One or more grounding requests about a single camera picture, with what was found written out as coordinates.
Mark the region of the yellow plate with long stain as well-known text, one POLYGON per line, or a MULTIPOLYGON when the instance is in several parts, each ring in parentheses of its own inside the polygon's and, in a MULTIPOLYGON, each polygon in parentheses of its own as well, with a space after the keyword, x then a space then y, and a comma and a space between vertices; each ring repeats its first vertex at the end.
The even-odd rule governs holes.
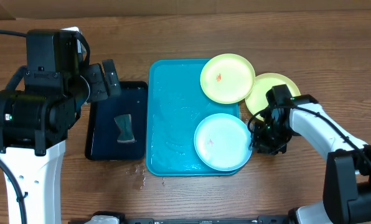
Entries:
POLYGON ((276 85, 286 85, 292 96, 301 94, 296 84, 288 77, 279 73, 263 73, 255 79, 251 93, 245 98, 245 103, 251 114, 256 114, 268 106, 266 93, 276 85))

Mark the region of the green scrubbing sponge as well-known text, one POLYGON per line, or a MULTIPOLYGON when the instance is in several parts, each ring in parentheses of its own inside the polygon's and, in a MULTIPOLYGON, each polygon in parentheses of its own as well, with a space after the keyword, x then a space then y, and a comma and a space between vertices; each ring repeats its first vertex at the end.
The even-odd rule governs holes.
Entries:
POLYGON ((118 143, 133 143, 135 142, 135 137, 133 134, 132 120, 130 114, 122 114, 116 116, 114 121, 118 127, 119 134, 117 138, 118 143))

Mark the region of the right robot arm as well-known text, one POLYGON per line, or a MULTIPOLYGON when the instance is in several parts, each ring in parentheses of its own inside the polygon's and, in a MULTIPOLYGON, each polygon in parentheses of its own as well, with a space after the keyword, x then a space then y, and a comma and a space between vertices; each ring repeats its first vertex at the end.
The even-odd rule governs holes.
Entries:
POLYGON ((340 127, 311 95, 292 96, 287 85, 266 92, 263 118, 247 124, 258 153, 285 153, 302 136, 325 160, 322 200, 294 208, 283 223, 371 222, 371 145, 340 127))

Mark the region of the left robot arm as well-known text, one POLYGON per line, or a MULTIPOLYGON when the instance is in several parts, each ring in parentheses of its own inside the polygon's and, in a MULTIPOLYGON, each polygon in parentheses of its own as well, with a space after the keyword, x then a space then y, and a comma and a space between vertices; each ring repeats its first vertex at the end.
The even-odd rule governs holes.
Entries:
POLYGON ((25 34, 27 63, 0 91, 0 168, 10 223, 60 223, 68 130, 85 103, 121 93, 112 60, 90 63, 77 27, 25 34))

